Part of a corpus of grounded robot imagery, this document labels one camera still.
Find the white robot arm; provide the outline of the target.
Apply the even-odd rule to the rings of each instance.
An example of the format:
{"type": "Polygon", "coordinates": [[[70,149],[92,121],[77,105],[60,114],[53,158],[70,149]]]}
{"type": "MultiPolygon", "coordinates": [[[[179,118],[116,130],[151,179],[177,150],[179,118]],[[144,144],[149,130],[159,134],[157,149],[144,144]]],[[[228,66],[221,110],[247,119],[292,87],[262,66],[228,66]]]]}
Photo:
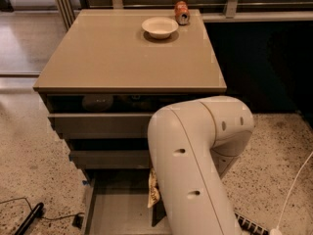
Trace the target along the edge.
{"type": "Polygon", "coordinates": [[[181,102],[154,113],[149,150],[172,235],[242,235],[221,178],[253,129],[248,106],[227,96],[181,102]]]}

